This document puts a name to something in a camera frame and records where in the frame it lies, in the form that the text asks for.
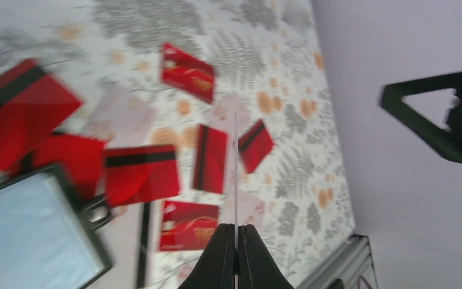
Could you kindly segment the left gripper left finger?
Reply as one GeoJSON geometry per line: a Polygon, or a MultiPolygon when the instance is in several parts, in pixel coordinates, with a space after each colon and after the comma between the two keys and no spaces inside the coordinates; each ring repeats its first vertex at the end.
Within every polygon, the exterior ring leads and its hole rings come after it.
{"type": "Polygon", "coordinates": [[[234,266],[235,225],[221,223],[179,289],[232,289],[234,266]]]}

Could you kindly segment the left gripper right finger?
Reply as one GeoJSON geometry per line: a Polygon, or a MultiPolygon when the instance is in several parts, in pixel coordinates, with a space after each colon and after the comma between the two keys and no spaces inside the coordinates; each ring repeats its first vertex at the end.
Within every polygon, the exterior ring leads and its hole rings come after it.
{"type": "Polygon", "coordinates": [[[253,225],[238,227],[238,288],[293,289],[253,225]]]}

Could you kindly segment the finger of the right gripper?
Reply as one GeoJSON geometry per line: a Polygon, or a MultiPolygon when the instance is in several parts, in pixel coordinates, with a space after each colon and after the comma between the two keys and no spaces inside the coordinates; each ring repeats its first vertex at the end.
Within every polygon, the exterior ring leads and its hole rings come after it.
{"type": "Polygon", "coordinates": [[[462,72],[436,75],[385,85],[380,107],[405,125],[442,158],[462,164],[462,72]],[[406,104],[407,96],[452,89],[457,103],[440,128],[406,104]]]}

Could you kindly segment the black leather card holder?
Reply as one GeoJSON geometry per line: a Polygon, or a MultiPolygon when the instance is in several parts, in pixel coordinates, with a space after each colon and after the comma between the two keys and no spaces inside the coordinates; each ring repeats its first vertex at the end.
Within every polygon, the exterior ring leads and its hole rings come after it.
{"type": "Polygon", "coordinates": [[[88,288],[113,267],[98,234],[111,220],[59,164],[0,178],[0,288],[88,288]]]}

